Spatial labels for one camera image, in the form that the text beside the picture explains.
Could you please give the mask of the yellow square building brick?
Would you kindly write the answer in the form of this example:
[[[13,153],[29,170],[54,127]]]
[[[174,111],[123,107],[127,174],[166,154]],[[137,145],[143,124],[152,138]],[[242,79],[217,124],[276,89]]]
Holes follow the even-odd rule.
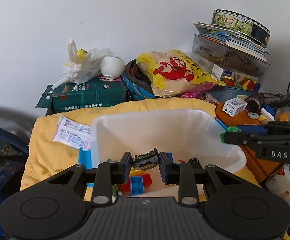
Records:
[[[133,177],[133,176],[143,176],[145,174],[148,174],[148,171],[143,171],[143,170],[135,170],[133,167],[131,168],[130,170],[130,174],[129,176],[130,177]]]

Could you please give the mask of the dark striped toy car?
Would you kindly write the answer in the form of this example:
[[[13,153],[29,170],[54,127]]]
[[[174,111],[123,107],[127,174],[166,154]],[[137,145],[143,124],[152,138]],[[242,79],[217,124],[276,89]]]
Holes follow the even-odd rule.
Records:
[[[146,171],[156,167],[159,160],[159,152],[157,148],[154,148],[149,153],[135,155],[131,163],[134,170]]]

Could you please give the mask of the red long building brick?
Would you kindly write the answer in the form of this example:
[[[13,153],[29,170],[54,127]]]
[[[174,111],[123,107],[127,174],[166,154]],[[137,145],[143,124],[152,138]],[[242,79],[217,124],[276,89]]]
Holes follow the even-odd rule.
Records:
[[[131,176],[127,183],[118,185],[118,189],[122,193],[128,192],[131,196],[145,193],[145,188],[150,186],[153,180],[150,174],[142,174],[140,176]]]

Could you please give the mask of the green flat building plate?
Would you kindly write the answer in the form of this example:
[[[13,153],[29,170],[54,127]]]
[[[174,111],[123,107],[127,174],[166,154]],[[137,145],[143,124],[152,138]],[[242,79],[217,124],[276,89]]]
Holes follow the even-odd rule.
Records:
[[[226,133],[229,133],[229,132],[234,132],[234,133],[241,133],[242,130],[236,126],[230,126],[226,129],[225,132],[221,133],[220,135],[220,139],[221,139],[221,142],[222,143],[225,143],[225,139],[224,139],[224,136],[226,135]]]

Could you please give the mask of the light blue building block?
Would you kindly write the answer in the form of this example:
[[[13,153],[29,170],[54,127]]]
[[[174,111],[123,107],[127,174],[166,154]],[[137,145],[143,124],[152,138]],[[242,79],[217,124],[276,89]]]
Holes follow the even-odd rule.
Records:
[[[144,194],[144,185],[142,176],[130,177],[130,194],[132,196]]]

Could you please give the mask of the black toy car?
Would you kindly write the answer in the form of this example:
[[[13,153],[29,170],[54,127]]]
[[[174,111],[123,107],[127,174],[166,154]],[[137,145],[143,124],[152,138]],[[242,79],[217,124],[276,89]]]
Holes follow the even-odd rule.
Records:
[[[197,158],[189,159],[188,163],[191,164],[194,169],[199,169],[199,170],[203,170],[204,169],[202,167],[200,161]]]

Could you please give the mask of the black hair dryer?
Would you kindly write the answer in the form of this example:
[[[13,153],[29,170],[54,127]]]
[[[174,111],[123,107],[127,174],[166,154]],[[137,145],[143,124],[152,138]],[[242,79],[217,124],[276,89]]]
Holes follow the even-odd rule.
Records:
[[[261,108],[268,106],[272,109],[278,109],[290,106],[290,94],[276,94],[265,96],[265,93],[253,94],[246,98],[247,110],[252,113],[260,113]]]

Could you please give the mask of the white small carton box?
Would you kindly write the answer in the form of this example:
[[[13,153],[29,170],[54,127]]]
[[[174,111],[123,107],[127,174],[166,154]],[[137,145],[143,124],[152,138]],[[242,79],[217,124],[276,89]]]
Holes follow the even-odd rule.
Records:
[[[235,115],[244,111],[247,104],[248,103],[243,99],[236,97],[230,100],[226,100],[224,102],[222,111],[233,118]]]

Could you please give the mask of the white plastic storage bin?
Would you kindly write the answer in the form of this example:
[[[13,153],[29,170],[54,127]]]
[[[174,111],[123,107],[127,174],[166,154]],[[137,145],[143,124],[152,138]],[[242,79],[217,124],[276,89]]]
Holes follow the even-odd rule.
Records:
[[[224,126],[198,109],[176,109],[103,115],[91,123],[92,166],[108,159],[119,161],[125,152],[148,153],[154,148],[170,152],[174,161],[197,158],[231,173],[246,165],[236,145],[221,142]]]

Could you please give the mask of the diaper pack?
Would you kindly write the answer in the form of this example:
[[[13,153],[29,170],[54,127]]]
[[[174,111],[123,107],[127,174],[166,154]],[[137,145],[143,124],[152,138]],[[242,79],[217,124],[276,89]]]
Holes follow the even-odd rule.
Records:
[[[290,165],[284,164],[278,168],[265,182],[265,187],[276,194],[290,207]]]

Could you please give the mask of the white wipes packet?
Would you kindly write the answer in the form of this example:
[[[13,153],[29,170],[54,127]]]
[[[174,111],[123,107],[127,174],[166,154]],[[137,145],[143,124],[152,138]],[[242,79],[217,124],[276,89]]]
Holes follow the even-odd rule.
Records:
[[[56,126],[53,141],[74,149],[87,151],[91,148],[90,127],[61,115]]]

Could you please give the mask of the clear plastic toy box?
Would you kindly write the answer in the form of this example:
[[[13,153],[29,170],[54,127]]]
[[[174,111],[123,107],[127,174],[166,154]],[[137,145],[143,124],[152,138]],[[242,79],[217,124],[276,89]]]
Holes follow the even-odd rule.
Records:
[[[222,85],[256,92],[269,68],[268,62],[204,35],[194,35],[191,59]]]

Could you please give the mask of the dark green tissue pack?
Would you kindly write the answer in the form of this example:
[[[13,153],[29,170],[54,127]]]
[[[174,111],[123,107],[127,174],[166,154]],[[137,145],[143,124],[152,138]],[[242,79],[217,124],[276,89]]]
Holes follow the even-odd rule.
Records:
[[[98,76],[85,83],[67,82],[55,89],[48,85],[36,107],[49,109],[55,114],[82,108],[111,107],[130,100],[128,89],[120,77],[107,80]]]

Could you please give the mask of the blue black helmet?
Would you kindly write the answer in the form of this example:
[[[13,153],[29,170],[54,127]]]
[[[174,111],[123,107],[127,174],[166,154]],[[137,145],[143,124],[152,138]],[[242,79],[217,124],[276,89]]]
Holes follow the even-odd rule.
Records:
[[[156,98],[151,87],[151,81],[142,72],[136,60],[132,60],[126,65],[123,74],[121,74],[121,79],[133,100]]]

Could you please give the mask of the yellow red snack bag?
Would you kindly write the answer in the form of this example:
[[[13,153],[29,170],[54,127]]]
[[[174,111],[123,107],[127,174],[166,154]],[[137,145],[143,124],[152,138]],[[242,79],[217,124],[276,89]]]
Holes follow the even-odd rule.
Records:
[[[136,63],[150,81],[154,96],[169,98],[187,92],[204,92],[219,83],[180,50],[140,54]]]

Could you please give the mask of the stack of children books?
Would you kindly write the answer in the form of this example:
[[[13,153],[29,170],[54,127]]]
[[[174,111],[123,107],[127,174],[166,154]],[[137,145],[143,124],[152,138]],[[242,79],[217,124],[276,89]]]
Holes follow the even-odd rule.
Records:
[[[199,32],[199,37],[238,50],[263,62],[268,61],[266,56],[269,55],[269,52],[238,31],[200,22],[194,23],[194,26]]]

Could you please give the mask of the white ceramic bowl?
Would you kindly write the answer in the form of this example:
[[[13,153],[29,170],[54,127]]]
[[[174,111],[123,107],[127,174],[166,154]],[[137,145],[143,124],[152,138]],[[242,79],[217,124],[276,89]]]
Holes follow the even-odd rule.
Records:
[[[124,72],[125,67],[126,65],[121,59],[107,56],[100,64],[100,71],[104,78],[114,80]]]

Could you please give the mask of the round cookie tin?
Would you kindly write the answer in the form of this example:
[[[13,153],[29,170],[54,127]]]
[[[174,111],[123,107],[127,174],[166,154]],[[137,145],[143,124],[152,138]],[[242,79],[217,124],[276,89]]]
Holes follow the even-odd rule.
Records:
[[[264,48],[267,48],[270,30],[260,22],[240,12],[225,9],[214,9],[212,25],[222,26],[249,36]]]

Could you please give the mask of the white plastic bag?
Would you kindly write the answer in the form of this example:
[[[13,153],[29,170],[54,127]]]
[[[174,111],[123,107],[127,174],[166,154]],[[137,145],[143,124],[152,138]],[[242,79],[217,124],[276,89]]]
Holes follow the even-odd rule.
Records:
[[[80,84],[93,79],[100,74],[103,59],[114,55],[110,48],[77,50],[74,39],[69,40],[67,52],[68,60],[62,67],[61,77],[52,85],[53,90],[67,82]]]

